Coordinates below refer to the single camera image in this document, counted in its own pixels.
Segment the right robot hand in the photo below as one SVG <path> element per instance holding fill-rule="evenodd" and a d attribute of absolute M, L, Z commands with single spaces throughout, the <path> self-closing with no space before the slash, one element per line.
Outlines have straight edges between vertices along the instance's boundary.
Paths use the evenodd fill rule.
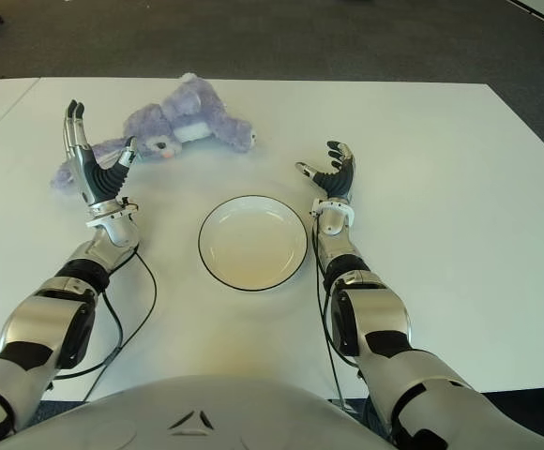
<path fill-rule="evenodd" d="M 334 172 L 321 172 L 304 162 L 297 162 L 296 169 L 322 189 L 327 198 L 351 200 L 351 189 L 355 178 L 355 157 L 344 142 L 328 141 L 327 154 L 331 158 Z"/>

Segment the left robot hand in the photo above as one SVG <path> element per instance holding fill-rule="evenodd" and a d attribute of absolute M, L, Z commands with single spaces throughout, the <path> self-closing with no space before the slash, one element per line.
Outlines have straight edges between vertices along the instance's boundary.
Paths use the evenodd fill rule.
<path fill-rule="evenodd" d="M 124 146 L 109 168 L 99 165 L 83 126 L 84 105 L 73 99 L 65 112 L 63 124 L 64 148 L 73 181 L 88 206 L 114 200 L 124 186 L 129 169 L 136 158 L 134 136 Z"/>

